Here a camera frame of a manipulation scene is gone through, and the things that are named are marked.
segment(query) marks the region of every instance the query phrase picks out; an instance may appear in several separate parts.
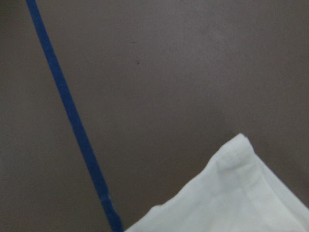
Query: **gray floor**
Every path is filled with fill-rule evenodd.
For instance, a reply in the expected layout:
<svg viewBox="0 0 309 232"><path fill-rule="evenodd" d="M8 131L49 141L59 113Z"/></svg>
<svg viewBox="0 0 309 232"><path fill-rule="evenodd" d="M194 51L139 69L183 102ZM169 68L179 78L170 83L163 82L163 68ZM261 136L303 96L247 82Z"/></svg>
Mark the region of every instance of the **gray floor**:
<svg viewBox="0 0 309 232"><path fill-rule="evenodd" d="M126 228L239 132L309 206L308 1L38 6ZM0 230L109 231L25 2L0 17Z"/></svg>

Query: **blue tape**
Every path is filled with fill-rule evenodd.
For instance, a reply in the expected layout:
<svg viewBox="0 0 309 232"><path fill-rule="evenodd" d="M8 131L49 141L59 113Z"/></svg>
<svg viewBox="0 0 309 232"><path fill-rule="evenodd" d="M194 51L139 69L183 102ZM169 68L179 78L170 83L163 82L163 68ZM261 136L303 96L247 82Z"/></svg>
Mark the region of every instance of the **blue tape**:
<svg viewBox="0 0 309 232"><path fill-rule="evenodd" d="M57 57L54 53L52 44L48 38L38 6L35 0L26 0L26 2L32 17L33 24L40 39L43 51L45 53L49 68L53 74L55 83L61 96L61 100L67 112L76 140L83 154L85 163L91 175L93 184L96 188L98 197L103 206L108 222L113 232L123 232L124 230L120 217L118 216L113 207L108 187L96 160L95 154L93 153L93 150L91 148L82 121L76 110L73 98L70 94L67 82L64 78Z"/></svg>

